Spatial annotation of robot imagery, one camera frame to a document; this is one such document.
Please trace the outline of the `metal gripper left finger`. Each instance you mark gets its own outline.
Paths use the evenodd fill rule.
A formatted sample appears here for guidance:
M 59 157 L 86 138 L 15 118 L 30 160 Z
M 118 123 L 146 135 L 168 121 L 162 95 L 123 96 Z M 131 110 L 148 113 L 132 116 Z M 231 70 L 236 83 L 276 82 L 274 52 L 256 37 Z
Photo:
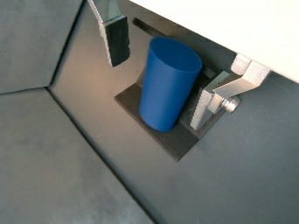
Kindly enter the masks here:
M 118 0 L 88 0 L 88 5 L 98 19 L 108 63 L 116 67 L 130 57 L 127 17 L 120 12 Z

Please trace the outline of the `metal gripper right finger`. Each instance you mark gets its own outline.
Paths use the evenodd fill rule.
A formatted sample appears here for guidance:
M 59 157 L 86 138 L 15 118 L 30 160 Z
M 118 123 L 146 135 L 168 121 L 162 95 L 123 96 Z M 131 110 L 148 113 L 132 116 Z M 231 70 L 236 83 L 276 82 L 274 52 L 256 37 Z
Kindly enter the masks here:
M 239 95 L 258 88 L 268 74 L 266 66 L 238 54 L 231 73 L 222 71 L 200 91 L 191 127 L 199 130 L 222 109 L 232 113 L 240 104 Z

